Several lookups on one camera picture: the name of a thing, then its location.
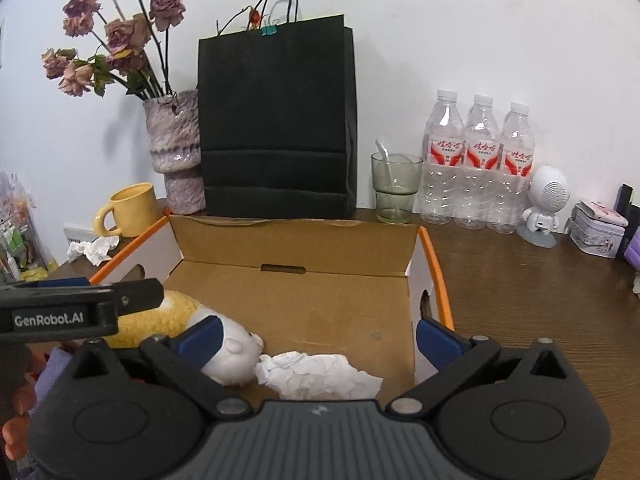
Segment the crumpled tissue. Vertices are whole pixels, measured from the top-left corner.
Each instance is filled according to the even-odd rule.
[[[285,400],[374,399],[382,386],[381,378],[357,371],[338,354],[261,355],[255,375]]]
[[[100,237],[93,242],[71,242],[66,256],[68,256],[69,261],[72,262],[84,254],[86,259],[97,267],[102,262],[111,260],[111,257],[108,256],[107,253],[113,249],[119,241],[119,237],[109,236],[107,238]]]

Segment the bottle label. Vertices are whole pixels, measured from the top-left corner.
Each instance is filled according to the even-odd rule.
[[[502,170],[505,173],[527,176],[531,171],[533,150],[504,150],[502,155]]]
[[[429,140],[428,162],[440,166],[462,165],[464,153],[464,139],[449,139],[449,137],[431,137]]]
[[[466,147],[466,165],[481,170],[495,170],[500,154],[500,142],[477,140]]]

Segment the black label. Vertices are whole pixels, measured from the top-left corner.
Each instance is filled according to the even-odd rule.
[[[89,326],[85,304],[20,308],[11,311],[14,332],[72,330]]]

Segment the human hand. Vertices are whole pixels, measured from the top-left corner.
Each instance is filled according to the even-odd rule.
[[[46,361],[43,354],[31,353],[29,372],[39,374],[44,370]],[[20,386],[13,397],[13,407],[16,415],[2,427],[4,438],[4,454],[9,460],[20,460],[27,455],[27,434],[31,425],[28,411],[36,405],[36,392],[33,384]]]

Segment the triangular hole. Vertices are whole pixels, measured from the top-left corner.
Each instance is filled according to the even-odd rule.
[[[82,359],[78,370],[74,374],[75,379],[85,379],[87,377],[98,377],[107,374],[107,368],[102,359],[97,354],[88,353]]]
[[[532,375],[542,375],[555,377],[556,379],[566,379],[566,374],[553,352],[542,352],[531,371]]]

